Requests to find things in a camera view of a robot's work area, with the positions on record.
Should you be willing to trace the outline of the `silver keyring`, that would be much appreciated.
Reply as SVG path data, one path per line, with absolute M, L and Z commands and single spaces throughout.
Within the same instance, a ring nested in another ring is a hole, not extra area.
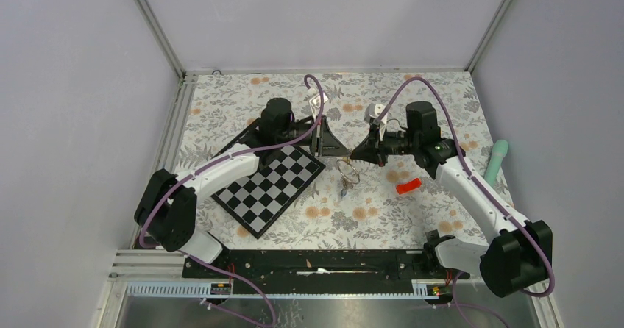
M 361 181 L 360 173 L 348 158 L 338 159 L 336 169 L 341 175 L 341 184 L 352 184 L 352 187 Z

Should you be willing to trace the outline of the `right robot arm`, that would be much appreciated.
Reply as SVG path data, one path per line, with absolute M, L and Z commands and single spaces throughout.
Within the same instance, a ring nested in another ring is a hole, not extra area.
M 414 162 L 455 197 L 486 238 L 485 245 L 432 232 L 423 246 L 423 271 L 439 278 L 450 269 L 480 277 L 498 297 L 547 280 L 553 281 L 553 233 L 544 221 L 530 221 L 505 202 L 476 172 L 463 149 L 442 137 L 436 109 L 416 101 L 405 109 L 407 127 L 387 131 L 382 104 L 364 113 L 369 132 L 352 160 L 384 166 L 390 156 L 411 155 Z

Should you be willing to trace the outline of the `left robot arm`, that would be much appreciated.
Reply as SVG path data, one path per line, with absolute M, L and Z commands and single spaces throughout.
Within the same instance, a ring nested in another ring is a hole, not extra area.
M 295 120 L 291 103 L 274 98 L 239 139 L 221 154 L 194 171 L 175 175 L 165 169 L 153 173 L 135 213 L 140 226 L 138 242 L 146 246 L 150 235 L 168 252 L 200 259 L 200 268 L 210 277 L 220 277 L 228 267 L 224 246 L 211 234 L 196 229 L 196 206 L 242 177 L 248 177 L 273 161 L 274 153 L 287 146 L 309 144 L 320 157 L 341 157 L 347 149 L 334 136 L 324 137 L 324 107 L 327 97 L 319 93 L 309 101 L 312 114 Z

